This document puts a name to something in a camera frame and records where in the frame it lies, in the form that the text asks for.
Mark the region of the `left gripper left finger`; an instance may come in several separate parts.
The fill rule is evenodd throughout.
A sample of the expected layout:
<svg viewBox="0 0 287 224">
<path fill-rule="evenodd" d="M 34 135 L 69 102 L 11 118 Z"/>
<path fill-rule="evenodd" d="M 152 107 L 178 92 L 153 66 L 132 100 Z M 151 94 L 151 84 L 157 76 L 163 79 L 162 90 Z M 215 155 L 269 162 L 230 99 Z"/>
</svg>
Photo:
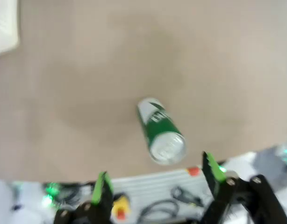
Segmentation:
<svg viewBox="0 0 287 224">
<path fill-rule="evenodd" d="M 89 201 L 74 210 L 58 209 L 54 224 L 110 224 L 114 189 L 109 174 L 100 172 Z"/>
</svg>

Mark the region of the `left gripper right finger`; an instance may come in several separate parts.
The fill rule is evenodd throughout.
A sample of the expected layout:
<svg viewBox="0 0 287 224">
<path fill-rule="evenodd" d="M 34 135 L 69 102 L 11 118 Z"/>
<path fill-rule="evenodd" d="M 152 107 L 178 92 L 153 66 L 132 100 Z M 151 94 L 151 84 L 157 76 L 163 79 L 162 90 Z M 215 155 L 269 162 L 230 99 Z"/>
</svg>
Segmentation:
<svg viewBox="0 0 287 224">
<path fill-rule="evenodd" d="M 213 201 L 200 224 L 222 224 L 234 204 L 242 205 L 255 224 L 287 224 L 287 215 L 263 175 L 255 175 L 249 181 L 228 176 L 207 152 L 203 152 L 202 171 Z"/>
</svg>

